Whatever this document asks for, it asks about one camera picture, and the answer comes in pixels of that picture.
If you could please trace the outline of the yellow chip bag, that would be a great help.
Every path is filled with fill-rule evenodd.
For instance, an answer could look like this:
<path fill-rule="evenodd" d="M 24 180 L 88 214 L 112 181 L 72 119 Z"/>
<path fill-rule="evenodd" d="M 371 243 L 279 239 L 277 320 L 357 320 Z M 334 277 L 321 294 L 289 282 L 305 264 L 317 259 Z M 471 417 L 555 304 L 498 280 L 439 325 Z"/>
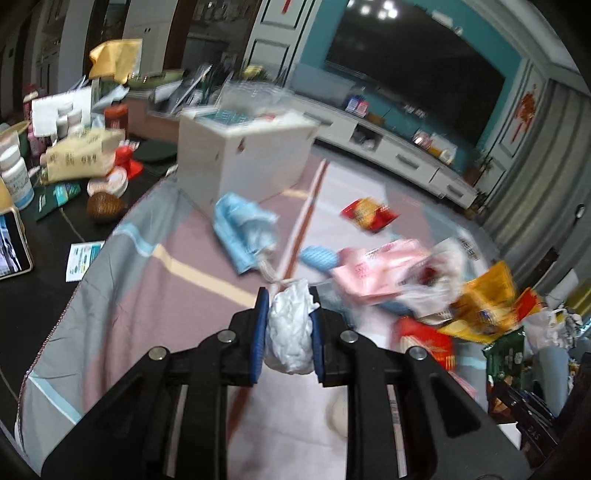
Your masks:
<path fill-rule="evenodd" d="M 500 261 L 464 284 L 462 295 L 453 304 L 454 319 L 437 331 L 487 345 L 517 329 L 523 319 L 543 308 L 543 300 L 533 289 L 518 294 L 511 270 Z"/>

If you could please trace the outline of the blue textured pouch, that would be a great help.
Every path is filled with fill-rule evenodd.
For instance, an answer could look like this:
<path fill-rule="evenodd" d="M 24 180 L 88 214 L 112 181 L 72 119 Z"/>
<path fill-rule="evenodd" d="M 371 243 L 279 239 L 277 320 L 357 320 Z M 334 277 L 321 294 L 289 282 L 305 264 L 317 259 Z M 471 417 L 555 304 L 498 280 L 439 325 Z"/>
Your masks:
<path fill-rule="evenodd" d="M 339 254 L 322 246 L 305 247 L 298 254 L 298 258 L 304 265 L 324 274 L 329 274 L 332 269 L 341 265 Z"/>

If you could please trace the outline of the light blue crumpled mask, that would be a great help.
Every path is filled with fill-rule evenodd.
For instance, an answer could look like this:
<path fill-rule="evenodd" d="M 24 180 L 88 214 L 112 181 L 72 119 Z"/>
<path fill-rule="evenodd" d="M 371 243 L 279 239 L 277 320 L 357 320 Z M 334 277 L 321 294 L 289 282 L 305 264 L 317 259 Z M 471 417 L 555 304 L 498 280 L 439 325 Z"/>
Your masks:
<path fill-rule="evenodd" d="M 271 259 L 279 245 L 279 216 L 258 203 L 229 192 L 217 200 L 212 227 L 238 275 L 257 270 L 276 279 Z"/>

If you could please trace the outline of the red cigarette box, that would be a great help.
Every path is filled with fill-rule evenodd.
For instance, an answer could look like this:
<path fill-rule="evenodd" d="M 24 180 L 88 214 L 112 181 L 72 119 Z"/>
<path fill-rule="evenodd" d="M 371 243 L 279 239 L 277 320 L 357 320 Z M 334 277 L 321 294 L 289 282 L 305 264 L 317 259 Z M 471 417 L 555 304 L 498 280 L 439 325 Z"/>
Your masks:
<path fill-rule="evenodd" d="M 406 352 L 411 347 L 426 349 L 447 371 L 456 368 L 456 352 L 450 336 L 411 317 L 401 317 L 394 328 L 399 348 Z"/>

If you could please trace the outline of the striped pink grey tablecloth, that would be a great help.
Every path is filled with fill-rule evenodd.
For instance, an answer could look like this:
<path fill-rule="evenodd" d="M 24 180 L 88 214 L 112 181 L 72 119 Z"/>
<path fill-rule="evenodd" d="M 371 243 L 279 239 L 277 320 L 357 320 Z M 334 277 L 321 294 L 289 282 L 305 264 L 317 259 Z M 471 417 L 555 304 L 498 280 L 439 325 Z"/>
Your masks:
<path fill-rule="evenodd" d="M 355 200 L 372 197 L 399 217 L 367 232 L 342 217 Z M 311 157 L 301 180 L 264 202 L 279 216 L 273 263 L 281 275 L 322 280 L 301 264 L 308 246 L 332 251 L 373 249 L 397 238 L 432 247 L 463 237 L 487 271 L 497 248 L 474 223 L 394 178 L 362 164 Z M 154 346 L 172 352 L 197 346 L 253 306 L 263 287 L 256 272 L 238 275 L 211 220 L 195 210 L 174 177 L 152 187 L 125 215 L 74 290 L 23 380 L 16 438 L 32 467 Z M 346 442 L 329 427 L 338 391 L 314 375 L 264 369 L 252 390 L 232 391 L 228 475 L 232 479 L 341 479 Z"/>

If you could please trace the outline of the translucent white plastic bag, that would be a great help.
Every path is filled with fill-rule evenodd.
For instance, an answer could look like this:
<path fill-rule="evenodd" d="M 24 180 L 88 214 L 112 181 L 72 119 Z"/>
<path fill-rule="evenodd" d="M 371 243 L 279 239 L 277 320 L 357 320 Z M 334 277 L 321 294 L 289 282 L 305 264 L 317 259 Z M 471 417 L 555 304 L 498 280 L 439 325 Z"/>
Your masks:
<path fill-rule="evenodd" d="M 448 238 L 432 248 L 430 255 L 412 267 L 395 301 L 415 318 L 448 313 L 470 280 L 469 270 L 480 256 L 475 245 L 463 237 Z"/>

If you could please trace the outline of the white storage box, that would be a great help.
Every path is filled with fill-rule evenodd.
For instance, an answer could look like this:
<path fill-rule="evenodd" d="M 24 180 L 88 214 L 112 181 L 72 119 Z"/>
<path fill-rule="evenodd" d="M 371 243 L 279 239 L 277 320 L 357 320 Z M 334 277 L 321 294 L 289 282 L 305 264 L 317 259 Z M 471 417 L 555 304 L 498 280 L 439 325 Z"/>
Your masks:
<path fill-rule="evenodd" d="M 228 192 L 260 202 L 297 184 L 318 122 L 290 110 L 224 125 L 214 114 L 189 109 L 179 116 L 177 184 L 198 210 L 212 216 Z"/>

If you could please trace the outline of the white TV cabinet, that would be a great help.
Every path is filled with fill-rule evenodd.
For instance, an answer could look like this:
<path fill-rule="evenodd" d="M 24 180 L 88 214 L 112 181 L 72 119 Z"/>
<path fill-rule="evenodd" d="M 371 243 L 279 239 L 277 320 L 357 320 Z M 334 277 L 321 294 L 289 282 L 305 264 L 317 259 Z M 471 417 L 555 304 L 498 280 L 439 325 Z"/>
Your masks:
<path fill-rule="evenodd" d="M 476 200 L 477 191 L 458 173 L 398 135 L 303 96 L 293 97 L 293 107 L 318 122 L 318 141 L 355 154 L 464 209 Z"/>

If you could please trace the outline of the red toy figure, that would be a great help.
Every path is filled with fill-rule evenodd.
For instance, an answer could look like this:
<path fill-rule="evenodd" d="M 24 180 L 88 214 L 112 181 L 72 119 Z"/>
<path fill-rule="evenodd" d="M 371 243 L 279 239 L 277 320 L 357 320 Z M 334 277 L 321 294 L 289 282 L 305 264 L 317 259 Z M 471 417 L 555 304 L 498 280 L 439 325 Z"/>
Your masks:
<path fill-rule="evenodd" d="M 143 171 L 143 165 L 133 159 L 133 149 L 129 146 L 119 146 L 115 151 L 114 164 L 126 171 L 127 179 L 137 178 Z"/>

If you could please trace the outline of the clear plastic container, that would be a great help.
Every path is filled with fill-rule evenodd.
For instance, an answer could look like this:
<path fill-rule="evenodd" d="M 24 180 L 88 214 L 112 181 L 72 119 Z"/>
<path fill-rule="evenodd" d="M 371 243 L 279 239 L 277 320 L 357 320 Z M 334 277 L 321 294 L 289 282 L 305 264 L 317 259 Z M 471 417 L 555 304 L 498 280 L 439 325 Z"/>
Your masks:
<path fill-rule="evenodd" d="M 252 117 L 283 115 L 291 108 L 293 93 L 272 83 L 230 81 L 225 83 L 214 105 Z"/>

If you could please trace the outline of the beige printed paper bag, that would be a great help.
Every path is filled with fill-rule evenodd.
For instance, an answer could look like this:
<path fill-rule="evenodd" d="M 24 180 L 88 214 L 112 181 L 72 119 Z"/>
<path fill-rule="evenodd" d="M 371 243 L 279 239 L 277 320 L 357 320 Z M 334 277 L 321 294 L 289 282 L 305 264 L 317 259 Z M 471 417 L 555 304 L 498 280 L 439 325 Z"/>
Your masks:
<path fill-rule="evenodd" d="M 125 132 L 120 129 L 87 129 L 66 137 L 41 156 L 41 183 L 105 177 L 124 140 Z"/>

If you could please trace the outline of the tablet with lit screen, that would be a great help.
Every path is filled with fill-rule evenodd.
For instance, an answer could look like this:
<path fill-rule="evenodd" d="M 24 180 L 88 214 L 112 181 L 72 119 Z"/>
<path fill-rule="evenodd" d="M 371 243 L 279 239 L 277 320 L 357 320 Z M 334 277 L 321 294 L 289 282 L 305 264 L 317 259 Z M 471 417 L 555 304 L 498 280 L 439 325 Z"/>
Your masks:
<path fill-rule="evenodd" d="M 0 279 L 31 272 L 33 259 L 18 210 L 7 207 L 0 216 Z"/>

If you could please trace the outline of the white medicine bottle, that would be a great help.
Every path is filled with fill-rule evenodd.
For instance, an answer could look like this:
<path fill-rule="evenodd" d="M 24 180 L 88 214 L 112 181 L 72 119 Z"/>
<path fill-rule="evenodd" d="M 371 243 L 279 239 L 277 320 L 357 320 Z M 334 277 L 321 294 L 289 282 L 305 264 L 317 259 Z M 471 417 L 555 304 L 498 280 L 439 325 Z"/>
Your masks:
<path fill-rule="evenodd" d="M 9 168 L 3 169 L 1 177 L 16 208 L 25 209 L 34 199 L 34 189 L 24 159 L 20 157 Z"/>

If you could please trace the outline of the yellow cloth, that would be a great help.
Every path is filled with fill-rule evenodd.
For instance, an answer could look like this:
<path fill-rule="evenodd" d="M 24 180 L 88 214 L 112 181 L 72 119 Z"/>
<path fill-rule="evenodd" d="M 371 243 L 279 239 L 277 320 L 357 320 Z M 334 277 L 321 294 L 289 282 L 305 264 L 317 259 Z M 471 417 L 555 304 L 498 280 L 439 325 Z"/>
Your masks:
<path fill-rule="evenodd" d="M 95 47 L 89 53 L 92 63 L 88 78 L 111 79 L 124 85 L 139 73 L 142 40 L 109 40 Z"/>

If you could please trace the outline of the large wall television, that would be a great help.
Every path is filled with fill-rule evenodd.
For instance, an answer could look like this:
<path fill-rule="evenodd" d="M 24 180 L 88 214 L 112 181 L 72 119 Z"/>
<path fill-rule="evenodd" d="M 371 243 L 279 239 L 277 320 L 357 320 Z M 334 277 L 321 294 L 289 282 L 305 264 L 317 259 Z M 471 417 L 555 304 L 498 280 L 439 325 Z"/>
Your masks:
<path fill-rule="evenodd" d="M 426 112 L 472 145 L 505 83 L 469 43 L 406 1 L 349 1 L 325 63 Z"/>

